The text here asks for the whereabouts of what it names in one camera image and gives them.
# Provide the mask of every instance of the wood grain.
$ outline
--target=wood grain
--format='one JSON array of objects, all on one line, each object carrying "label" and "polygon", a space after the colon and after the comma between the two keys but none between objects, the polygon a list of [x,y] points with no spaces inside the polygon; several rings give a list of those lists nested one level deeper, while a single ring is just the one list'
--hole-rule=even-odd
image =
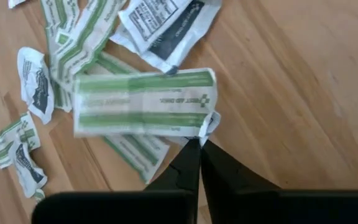
[{"label": "wood grain", "polygon": [[[0,130],[27,111],[16,55],[23,46],[47,53],[44,25],[39,1],[13,10],[0,1]],[[112,42],[105,51],[155,70]],[[284,188],[358,189],[358,1],[223,1],[181,66],[200,67],[216,72],[223,118],[211,139],[230,155]],[[48,175],[47,195],[145,187],[103,140],[73,138],[69,114],[33,119],[42,147],[31,156]],[[179,151],[171,147],[157,176]],[[200,186],[198,222],[211,223]],[[34,205],[12,167],[0,170],[0,223],[28,223]]]}]

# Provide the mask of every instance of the black object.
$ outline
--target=black object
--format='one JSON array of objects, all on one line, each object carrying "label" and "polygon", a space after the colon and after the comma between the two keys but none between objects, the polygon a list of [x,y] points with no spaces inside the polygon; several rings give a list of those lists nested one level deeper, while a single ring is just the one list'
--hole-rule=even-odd
[{"label": "black object", "polygon": [[198,140],[144,191],[56,194],[32,223],[196,223],[200,158],[213,223],[358,223],[358,191],[282,190]]}]

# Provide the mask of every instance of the wooden table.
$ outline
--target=wooden table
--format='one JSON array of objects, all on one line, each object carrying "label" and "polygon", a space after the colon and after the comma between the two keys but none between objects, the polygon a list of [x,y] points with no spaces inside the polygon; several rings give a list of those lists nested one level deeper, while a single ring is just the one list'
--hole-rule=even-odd
[{"label": "wooden table", "polygon": [[[358,189],[358,1],[223,2],[181,66],[217,74],[223,118],[212,140],[281,187]],[[39,1],[13,10],[0,1],[0,130],[27,111],[16,56],[23,46],[47,53],[44,25]],[[154,70],[111,42],[106,51]],[[47,195],[145,187],[102,140],[74,139],[70,114],[56,110],[45,126],[33,119],[42,147],[32,157],[49,177]],[[160,173],[177,153],[173,146]],[[0,223],[28,223],[34,205],[14,168],[0,170]],[[202,191],[199,223],[210,223]]]}]

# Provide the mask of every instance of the table surface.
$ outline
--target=table surface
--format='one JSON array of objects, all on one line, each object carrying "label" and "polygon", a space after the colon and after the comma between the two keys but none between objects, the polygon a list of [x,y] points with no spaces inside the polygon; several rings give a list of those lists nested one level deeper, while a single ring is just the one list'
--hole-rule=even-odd
[{"label": "table surface", "polygon": [[[17,51],[47,53],[44,25],[39,1],[13,10],[0,1],[0,130],[27,111]],[[155,70],[111,42],[106,51]],[[218,79],[217,145],[283,188],[358,189],[358,1],[223,0],[181,66],[200,67]],[[42,147],[32,157],[48,175],[47,195],[145,187],[100,138],[73,138],[70,114],[56,110],[47,125],[33,119]],[[178,150],[171,148],[159,173]],[[200,194],[199,223],[210,223]],[[0,170],[0,223],[28,223],[34,205],[14,168]]]}]

